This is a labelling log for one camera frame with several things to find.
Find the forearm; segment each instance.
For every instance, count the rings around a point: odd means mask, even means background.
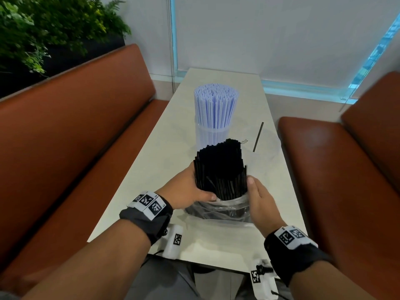
[[[119,220],[24,299],[123,299],[149,249],[150,241],[140,228]]]
[[[293,298],[301,300],[375,299],[325,261],[317,261],[305,271],[295,273],[289,288]]]

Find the person's right hand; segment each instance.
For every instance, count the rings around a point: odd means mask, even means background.
[[[247,176],[247,191],[251,219],[265,238],[278,228],[286,226],[274,198],[258,179]]]

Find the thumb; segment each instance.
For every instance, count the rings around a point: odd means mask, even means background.
[[[250,203],[260,197],[256,182],[252,176],[247,176],[247,191],[249,193]]]
[[[197,196],[197,201],[203,201],[203,202],[208,202],[208,201],[215,201],[217,200],[217,196],[210,192],[210,191],[204,191],[204,190],[199,190],[199,194]]]

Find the bundle of black straws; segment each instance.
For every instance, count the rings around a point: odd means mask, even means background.
[[[243,166],[240,142],[227,139],[207,146],[194,159],[196,185],[212,191],[223,201],[236,199],[247,192],[246,166]]]

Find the person's left hand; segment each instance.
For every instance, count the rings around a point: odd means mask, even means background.
[[[161,187],[156,194],[164,197],[174,210],[191,206],[195,201],[215,201],[217,196],[197,188],[194,181],[194,164],[178,173]]]

